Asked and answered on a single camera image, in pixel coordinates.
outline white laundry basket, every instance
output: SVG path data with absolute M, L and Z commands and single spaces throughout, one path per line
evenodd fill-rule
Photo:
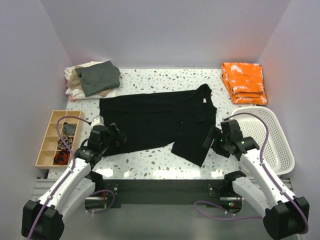
M 263 106 L 249 106 L 237 108 L 231 115 L 239 113 L 257 115 L 266 123 L 269 138 L 263 151 L 264 159 L 278 176 L 291 172 L 295 166 L 295 158 L 274 112 Z M 266 128 L 261 121 L 246 114 L 235 116 L 232 119 L 238 121 L 243 136 L 252 137 L 261 148 L 266 137 Z M 244 166 L 241 167 L 243 172 L 250 175 Z

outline black garment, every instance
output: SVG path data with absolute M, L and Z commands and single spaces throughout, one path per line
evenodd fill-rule
M 201 166 L 208 153 L 202 147 L 216 111 L 207 84 L 197 90 L 134 94 L 100 100 L 100 115 L 108 126 L 116 123 L 126 143 L 104 156 L 163 147 L 174 142 L 172 153 Z

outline orange tie-dye shirt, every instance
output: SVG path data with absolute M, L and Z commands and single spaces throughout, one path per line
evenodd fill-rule
M 222 80 L 234 104 L 267 105 L 262 68 L 259 64 L 224 62 Z

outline wooden compartment box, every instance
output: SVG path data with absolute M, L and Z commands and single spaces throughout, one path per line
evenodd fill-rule
M 57 165 L 54 164 L 54 157 L 60 151 L 58 147 L 59 136 L 56 130 L 56 124 L 58 119 L 64 116 L 74 116 L 83 118 L 84 114 L 82 111 L 72 111 L 72 110 L 54 110 L 52 111 L 48 126 L 45 131 L 45 135 L 41 144 L 41 148 L 36 159 L 35 166 L 40 169 L 61 169 L 66 168 L 68 165 Z M 70 135 L 72 138 L 72 147 L 71 150 L 75 152 L 79 148 L 79 138 L 81 133 L 81 128 L 83 121 L 75 119 L 75 118 L 64 118 L 60 121 L 58 125 L 59 132 L 62 136 L 66 134 L 63 132 L 64 123 L 68 123 L 76 127 L 75 134 Z

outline terrazzo table surface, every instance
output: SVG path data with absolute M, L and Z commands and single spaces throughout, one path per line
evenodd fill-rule
M 217 108 L 216 125 L 241 105 L 232 104 L 221 80 L 219 69 L 120 69 L 122 79 L 117 96 L 195 90 L 202 84 L 212 89 L 211 99 Z M 100 113 L 99 100 L 81 100 L 67 104 L 67 110 L 81 110 L 91 121 Z M 89 137 L 89 125 L 83 124 L 80 143 Z M 103 157 L 93 171 L 104 179 L 223 179 L 227 173 L 239 170 L 238 161 L 209 150 L 202 167 L 171 153 L 173 143 L 149 150 Z M 63 170 L 50 169 L 48 178 L 57 179 Z

